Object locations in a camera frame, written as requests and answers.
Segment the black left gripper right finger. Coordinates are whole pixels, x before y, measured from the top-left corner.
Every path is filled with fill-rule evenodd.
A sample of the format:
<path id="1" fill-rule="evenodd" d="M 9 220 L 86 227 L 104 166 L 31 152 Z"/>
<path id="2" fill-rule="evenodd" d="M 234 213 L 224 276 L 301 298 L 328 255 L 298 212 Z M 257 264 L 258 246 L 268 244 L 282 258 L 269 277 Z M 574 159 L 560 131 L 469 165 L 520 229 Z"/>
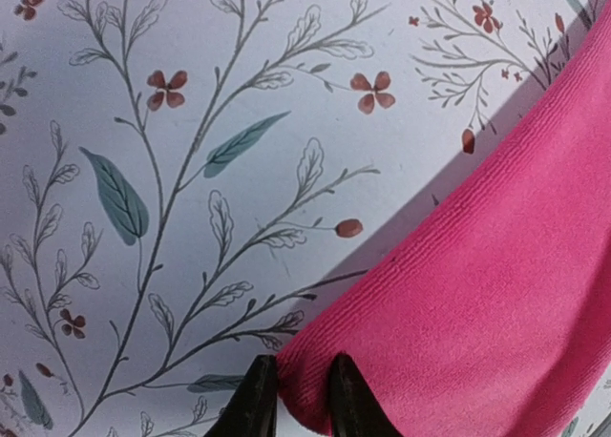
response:
<path id="1" fill-rule="evenodd" d="M 327 382 L 331 435 L 401 437 L 348 354 L 332 361 Z"/>

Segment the floral patterned table mat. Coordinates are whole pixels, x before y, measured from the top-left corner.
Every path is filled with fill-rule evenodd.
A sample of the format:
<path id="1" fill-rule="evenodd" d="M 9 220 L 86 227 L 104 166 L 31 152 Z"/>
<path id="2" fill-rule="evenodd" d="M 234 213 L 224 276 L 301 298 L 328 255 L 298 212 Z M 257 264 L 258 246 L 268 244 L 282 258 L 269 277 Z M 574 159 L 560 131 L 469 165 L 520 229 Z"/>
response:
<path id="1" fill-rule="evenodd" d="M 454 189 L 605 0 L 1 0 L 1 424 L 196 436 L 193 393 Z"/>

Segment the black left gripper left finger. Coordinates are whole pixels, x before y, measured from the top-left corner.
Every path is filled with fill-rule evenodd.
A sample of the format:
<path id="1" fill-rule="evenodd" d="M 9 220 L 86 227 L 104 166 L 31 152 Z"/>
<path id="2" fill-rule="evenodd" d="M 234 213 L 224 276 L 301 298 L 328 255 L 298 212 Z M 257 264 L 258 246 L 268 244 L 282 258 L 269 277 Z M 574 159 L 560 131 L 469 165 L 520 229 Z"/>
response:
<path id="1" fill-rule="evenodd" d="M 274 437 L 278 369 L 273 355 L 257 356 L 205 437 Z"/>

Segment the pink towel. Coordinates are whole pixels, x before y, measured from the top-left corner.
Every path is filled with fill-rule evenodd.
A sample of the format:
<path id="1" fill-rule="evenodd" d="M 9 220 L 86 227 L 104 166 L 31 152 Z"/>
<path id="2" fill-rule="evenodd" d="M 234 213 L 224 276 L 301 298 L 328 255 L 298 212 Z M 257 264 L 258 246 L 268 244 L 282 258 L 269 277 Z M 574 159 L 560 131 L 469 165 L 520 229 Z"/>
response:
<path id="1" fill-rule="evenodd" d="M 536 106 L 281 351 L 281 397 L 330 430 L 353 357 L 406 436 L 558 436 L 610 363 L 610 14 Z"/>

